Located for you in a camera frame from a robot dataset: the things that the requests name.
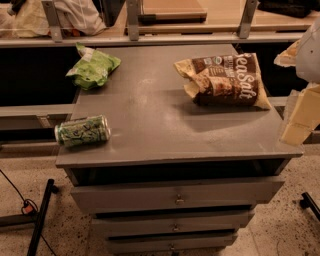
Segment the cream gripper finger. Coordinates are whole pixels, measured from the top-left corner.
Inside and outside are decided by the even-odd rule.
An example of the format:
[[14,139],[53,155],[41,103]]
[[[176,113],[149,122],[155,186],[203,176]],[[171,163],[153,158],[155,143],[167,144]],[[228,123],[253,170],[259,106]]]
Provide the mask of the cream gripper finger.
[[301,92],[292,90],[287,98],[280,140],[301,145],[320,124],[320,84],[309,83]]
[[274,59],[274,63],[281,67],[295,67],[296,66],[296,55],[300,41],[297,40],[291,44],[286,50],[281,52]]

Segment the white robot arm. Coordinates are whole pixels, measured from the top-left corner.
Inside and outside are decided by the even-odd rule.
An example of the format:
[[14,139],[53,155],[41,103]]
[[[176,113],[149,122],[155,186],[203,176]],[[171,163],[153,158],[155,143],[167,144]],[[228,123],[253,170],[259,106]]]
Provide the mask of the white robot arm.
[[282,67],[294,67],[296,75],[308,82],[300,93],[287,100],[287,116],[281,141],[301,145],[320,124],[320,18],[303,36],[274,59]]

